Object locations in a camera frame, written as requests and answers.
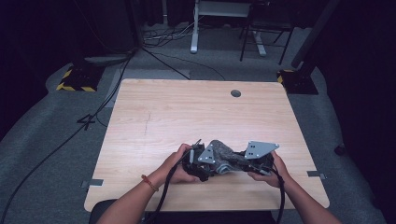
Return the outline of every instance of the desk leg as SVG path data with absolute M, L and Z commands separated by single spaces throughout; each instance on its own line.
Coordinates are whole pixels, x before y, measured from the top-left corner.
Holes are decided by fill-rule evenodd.
M 191 40 L 191 53 L 196 53 L 198 51 L 198 15 L 199 15 L 199 0 L 195 0 L 194 8 L 194 29 L 192 31 Z
M 256 41 L 257 49 L 259 50 L 260 56 L 267 56 L 267 52 L 265 51 L 264 45 L 262 44 L 262 38 L 260 37 L 260 32 L 252 31 L 254 41 Z

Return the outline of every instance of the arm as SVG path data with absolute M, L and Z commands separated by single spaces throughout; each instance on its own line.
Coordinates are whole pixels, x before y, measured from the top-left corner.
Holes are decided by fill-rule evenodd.
M 273 151 L 274 164 L 279 174 L 285 181 L 285 191 L 288 194 L 294 207 L 300 214 L 303 223 L 341 223 L 337 217 L 330 213 L 320 203 L 315 201 L 289 174 L 285 163 Z M 258 181 L 265 181 L 269 185 L 278 188 L 279 183 L 276 175 L 258 175 L 249 172 L 248 175 Z
M 191 146 L 186 144 L 181 145 L 177 152 L 172 153 L 157 170 L 148 175 L 148 180 L 155 188 L 159 188 L 165 183 L 166 176 L 171 168 L 177 163 L 183 153 L 190 148 Z M 195 180 L 195 176 L 188 175 L 179 166 L 171 179 L 171 183 L 180 181 L 191 182 Z M 98 223 L 139 223 L 150 198 L 155 192 L 149 184 L 143 181 L 140 182 L 111 204 L 103 213 Z

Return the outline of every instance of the forearm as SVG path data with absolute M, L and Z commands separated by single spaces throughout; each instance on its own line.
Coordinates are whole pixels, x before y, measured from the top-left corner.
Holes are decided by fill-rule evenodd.
M 148 176 L 148 179 L 155 188 L 159 188 L 164 183 L 164 176 L 159 174 L 159 172 L 152 173 Z M 111 204 L 98 223 L 138 223 L 155 192 L 149 184 L 143 181 L 140 182 Z
M 285 191 L 300 214 L 303 223 L 341 223 L 320 203 L 314 200 L 294 179 L 285 180 Z

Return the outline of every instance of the yellow black hazard tape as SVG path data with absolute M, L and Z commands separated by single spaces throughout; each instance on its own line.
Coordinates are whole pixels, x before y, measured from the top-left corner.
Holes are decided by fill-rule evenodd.
M 70 66 L 56 90 L 97 91 L 97 86 L 102 78 L 104 70 L 104 67 L 92 66 L 83 71 L 81 69 L 76 69 L 74 66 Z

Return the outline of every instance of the hand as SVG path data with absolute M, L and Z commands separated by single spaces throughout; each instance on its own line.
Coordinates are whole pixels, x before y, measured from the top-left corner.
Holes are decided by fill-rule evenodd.
M 191 148 L 192 146 L 189 146 L 187 144 L 182 144 L 178 149 L 178 151 L 173 152 L 154 173 L 160 173 L 161 176 L 163 177 L 163 182 L 164 182 L 165 178 L 169 174 L 169 171 L 172 169 L 172 167 L 178 162 L 178 160 L 180 160 L 184 152 L 190 150 Z M 196 176 L 188 175 L 183 170 L 181 165 L 179 165 L 171 178 L 171 183 L 175 184 L 178 182 L 193 182 L 196 181 L 197 179 L 198 177 Z
M 289 175 L 288 169 L 286 168 L 285 162 L 282 161 L 276 152 L 271 152 L 272 156 L 274 157 L 274 165 L 277 169 L 277 172 L 282 176 L 284 180 L 291 178 Z M 279 180 L 277 179 L 276 174 L 271 172 L 272 175 L 259 175 L 253 172 L 247 172 L 254 180 L 256 181 L 265 181 L 272 187 L 279 188 Z

